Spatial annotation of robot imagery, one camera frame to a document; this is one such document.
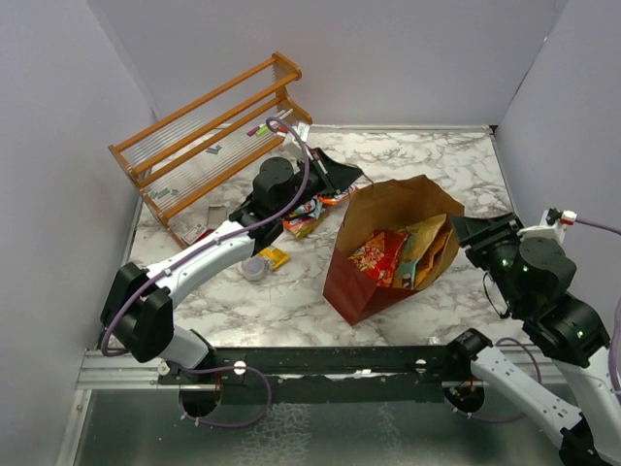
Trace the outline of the red brown paper bag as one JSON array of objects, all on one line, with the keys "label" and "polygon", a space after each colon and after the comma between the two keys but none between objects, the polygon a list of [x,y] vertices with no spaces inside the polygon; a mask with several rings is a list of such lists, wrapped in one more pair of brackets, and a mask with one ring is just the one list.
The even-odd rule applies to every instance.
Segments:
[{"label": "red brown paper bag", "polygon": [[424,175],[355,191],[323,295],[354,325],[428,288],[458,252],[450,218],[465,206]]}]

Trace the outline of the yellow snack bar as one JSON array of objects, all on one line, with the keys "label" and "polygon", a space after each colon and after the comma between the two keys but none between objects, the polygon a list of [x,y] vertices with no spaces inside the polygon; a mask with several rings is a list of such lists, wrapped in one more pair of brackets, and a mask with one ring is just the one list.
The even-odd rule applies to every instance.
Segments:
[{"label": "yellow snack bar", "polygon": [[278,248],[265,248],[259,252],[259,255],[269,263],[272,271],[279,269],[290,261],[290,256]]}]

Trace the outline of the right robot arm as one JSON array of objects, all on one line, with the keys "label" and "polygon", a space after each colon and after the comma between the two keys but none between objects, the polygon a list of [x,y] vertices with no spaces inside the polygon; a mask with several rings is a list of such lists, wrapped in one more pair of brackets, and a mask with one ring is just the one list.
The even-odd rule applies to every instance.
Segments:
[{"label": "right robot arm", "polygon": [[511,363],[480,332],[469,329],[448,346],[447,372],[472,375],[495,387],[535,422],[566,465],[620,462],[620,332],[569,292],[577,267],[563,249],[577,213],[549,209],[526,227],[513,213],[491,218],[453,216],[459,246],[499,289],[507,317],[519,320],[531,342],[572,391],[569,404]]}]

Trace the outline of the orange fruit candy bag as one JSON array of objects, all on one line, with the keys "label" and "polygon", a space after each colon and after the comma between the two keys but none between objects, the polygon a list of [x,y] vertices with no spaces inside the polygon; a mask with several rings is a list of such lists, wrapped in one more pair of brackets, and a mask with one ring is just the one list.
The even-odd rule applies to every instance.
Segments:
[{"label": "orange fruit candy bag", "polygon": [[296,241],[300,241],[313,232],[327,216],[327,212],[322,213],[319,218],[300,216],[285,220],[282,224],[284,229],[289,232]]}]

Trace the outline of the teal Fox's candy bag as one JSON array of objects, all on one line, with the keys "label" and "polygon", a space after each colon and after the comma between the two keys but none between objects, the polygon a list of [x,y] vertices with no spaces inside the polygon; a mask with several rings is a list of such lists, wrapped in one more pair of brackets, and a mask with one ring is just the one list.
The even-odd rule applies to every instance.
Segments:
[{"label": "teal Fox's candy bag", "polygon": [[316,198],[311,198],[305,204],[297,207],[291,213],[287,215],[288,220],[293,220],[299,217],[311,217],[311,218],[319,218],[323,212],[323,204]]}]

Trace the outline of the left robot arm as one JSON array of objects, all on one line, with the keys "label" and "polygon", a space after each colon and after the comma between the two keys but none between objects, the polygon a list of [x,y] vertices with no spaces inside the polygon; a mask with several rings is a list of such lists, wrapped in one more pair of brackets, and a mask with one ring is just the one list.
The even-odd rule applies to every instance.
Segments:
[{"label": "left robot arm", "polygon": [[207,381],[212,348],[197,332],[175,325],[175,308],[221,271],[270,246],[287,215],[315,196],[345,192],[362,175],[320,149],[304,149],[296,164],[280,156],[265,160],[251,193],[213,233],[146,268],[129,262],[116,272],[101,314],[101,352],[129,353],[141,363],[159,357],[179,365],[190,381]]}]

